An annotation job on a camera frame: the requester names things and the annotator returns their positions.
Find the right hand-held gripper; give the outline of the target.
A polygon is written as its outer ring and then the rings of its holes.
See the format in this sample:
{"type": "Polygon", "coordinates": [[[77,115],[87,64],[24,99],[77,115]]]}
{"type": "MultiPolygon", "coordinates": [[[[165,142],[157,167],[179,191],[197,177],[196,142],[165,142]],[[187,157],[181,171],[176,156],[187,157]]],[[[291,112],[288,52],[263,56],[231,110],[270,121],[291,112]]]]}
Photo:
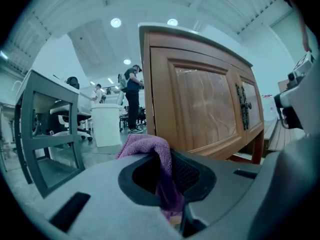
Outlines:
{"type": "Polygon", "coordinates": [[[295,65],[288,76],[287,90],[274,96],[274,102],[281,125],[285,129],[303,129],[301,122],[293,108],[292,98],[294,91],[306,76],[315,62],[311,52],[307,52],[295,65]]]}

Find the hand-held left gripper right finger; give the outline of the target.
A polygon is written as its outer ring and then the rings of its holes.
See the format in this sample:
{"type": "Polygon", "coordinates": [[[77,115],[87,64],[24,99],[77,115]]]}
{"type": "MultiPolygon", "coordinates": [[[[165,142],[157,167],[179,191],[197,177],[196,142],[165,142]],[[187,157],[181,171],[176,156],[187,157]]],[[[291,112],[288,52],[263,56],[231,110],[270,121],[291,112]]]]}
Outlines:
{"type": "Polygon", "coordinates": [[[184,197],[179,232],[190,237],[217,222],[243,197],[260,165],[171,150],[173,181],[184,197]]]}

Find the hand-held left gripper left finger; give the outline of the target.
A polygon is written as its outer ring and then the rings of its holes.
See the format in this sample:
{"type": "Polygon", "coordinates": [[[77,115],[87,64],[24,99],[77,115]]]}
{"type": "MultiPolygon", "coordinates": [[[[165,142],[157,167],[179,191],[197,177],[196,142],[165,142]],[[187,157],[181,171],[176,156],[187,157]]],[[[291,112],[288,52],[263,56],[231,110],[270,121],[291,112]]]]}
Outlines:
{"type": "Polygon", "coordinates": [[[49,194],[39,212],[50,219],[76,192],[90,195],[68,235],[76,240],[182,240],[159,207],[134,203],[120,189],[121,170],[144,154],[96,164],[49,194]]]}

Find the brown wooden cabinet door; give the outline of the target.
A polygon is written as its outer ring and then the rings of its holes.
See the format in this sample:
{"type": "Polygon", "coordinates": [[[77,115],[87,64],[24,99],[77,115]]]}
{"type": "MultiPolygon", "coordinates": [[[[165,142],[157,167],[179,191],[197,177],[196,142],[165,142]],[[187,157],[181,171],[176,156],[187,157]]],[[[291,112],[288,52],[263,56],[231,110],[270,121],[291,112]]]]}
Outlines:
{"type": "Polygon", "coordinates": [[[244,86],[246,98],[251,102],[249,110],[249,129],[244,131],[244,143],[247,145],[264,131],[264,116],[261,95],[252,70],[247,71],[232,67],[233,79],[238,84],[243,99],[242,86],[244,86]]]}
{"type": "Polygon", "coordinates": [[[196,52],[151,48],[155,134],[172,149],[226,160],[245,145],[232,71],[196,52]]]}

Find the purple cloth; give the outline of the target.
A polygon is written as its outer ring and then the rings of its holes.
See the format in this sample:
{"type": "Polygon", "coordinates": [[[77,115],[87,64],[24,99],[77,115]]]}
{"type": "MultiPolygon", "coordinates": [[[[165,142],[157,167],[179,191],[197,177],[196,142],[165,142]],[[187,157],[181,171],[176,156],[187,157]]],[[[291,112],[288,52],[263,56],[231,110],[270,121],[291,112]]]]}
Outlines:
{"type": "Polygon", "coordinates": [[[160,160],[160,174],[155,192],[162,201],[161,211],[167,220],[181,218],[185,199],[174,183],[171,150],[165,139],[155,135],[131,133],[116,158],[151,152],[155,152],[160,160]]]}

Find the black frame side table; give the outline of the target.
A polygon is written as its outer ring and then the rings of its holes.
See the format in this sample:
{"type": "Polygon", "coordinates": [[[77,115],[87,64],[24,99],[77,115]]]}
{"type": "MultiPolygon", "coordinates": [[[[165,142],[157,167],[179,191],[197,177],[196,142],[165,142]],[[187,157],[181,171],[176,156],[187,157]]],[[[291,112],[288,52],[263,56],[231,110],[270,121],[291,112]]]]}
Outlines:
{"type": "Polygon", "coordinates": [[[45,198],[58,187],[85,170],[77,133],[77,102],[71,98],[69,132],[49,112],[36,113],[28,101],[33,91],[25,90],[23,99],[16,100],[14,133],[18,159],[28,184],[33,183],[45,198]]]}

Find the brown wooden vanity cabinet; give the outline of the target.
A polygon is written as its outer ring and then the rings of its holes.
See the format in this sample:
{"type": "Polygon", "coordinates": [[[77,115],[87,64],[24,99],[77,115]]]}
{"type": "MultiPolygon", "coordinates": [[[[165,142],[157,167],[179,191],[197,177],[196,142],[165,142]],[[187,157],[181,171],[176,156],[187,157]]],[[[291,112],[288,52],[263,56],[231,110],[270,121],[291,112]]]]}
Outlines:
{"type": "Polygon", "coordinates": [[[147,31],[143,40],[147,132],[172,149],[261,162],[264,116],[252,66],[199,36],[147,31]]]}

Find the slatted wooden platform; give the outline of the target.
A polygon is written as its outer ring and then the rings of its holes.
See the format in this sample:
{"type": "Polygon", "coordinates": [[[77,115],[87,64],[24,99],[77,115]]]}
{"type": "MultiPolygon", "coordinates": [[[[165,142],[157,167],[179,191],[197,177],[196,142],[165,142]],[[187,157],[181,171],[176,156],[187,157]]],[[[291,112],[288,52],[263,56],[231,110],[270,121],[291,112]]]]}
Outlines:
{"type": "Polygon", "coordinates": [[[284,128],[278,119],[264,121],[264,151],[269,153],[282,150],[287,144],[299,140],[305,136],[301,129],[284,128]]]}

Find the cream plastic trash bin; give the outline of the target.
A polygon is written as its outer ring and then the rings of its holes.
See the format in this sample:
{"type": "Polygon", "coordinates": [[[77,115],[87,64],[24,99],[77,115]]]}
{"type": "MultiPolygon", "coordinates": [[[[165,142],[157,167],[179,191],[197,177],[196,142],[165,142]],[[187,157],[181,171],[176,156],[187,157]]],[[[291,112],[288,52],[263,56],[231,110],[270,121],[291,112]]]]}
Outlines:
{"type": "Polygon", "coordinates": [[[120,108],[112,103],[92,105],[93,135],[98,148],[121,144],[120,108]]]}

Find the white mesh office chair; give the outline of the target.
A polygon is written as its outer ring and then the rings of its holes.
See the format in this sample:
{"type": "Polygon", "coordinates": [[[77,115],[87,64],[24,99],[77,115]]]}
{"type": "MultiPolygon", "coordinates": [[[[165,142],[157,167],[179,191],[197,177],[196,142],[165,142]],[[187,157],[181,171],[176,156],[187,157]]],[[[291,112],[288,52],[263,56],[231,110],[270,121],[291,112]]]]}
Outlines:
{"type": "MultiPolygon", "coordinates": [[[[66,129],[63,130],[62,133],[55,133],[54,135],[66,135],[70,131],[70,108],[70,103],[63,100],[58,100],[50,109],[50,115],[57,116],[58,122],[66,129]]],[[[82,128],[82,123],[85,123],[87,120],[91,119],[91,117],[90,111],[86,108],[84,110],[81,106],[77,108],[77,134],[82,140],[87,139],[89,142],[93,141],[93,137],[91,136],[91,132],[89,130],[82,128]]]]}

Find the white rectangular sink top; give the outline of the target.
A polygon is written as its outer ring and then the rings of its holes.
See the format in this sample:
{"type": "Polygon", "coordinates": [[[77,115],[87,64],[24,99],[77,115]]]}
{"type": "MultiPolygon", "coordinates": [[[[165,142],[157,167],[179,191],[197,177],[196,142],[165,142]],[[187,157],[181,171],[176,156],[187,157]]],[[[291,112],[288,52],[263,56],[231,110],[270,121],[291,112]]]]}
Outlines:
{"type": "Polygon", "coordinates": [[[77,96],[77,108],[83,107],[91,113],[91,99],[79,89],[66,84],[54,75],[44,75],[31,69],[24,78],[19,88],[16,100],[23,99],[25,91],[33,91],[31,99],[28,99],[31,108],[38,114],[50,113],[57,101],[65,101],[70,104],[71,98],[77,96]]]}

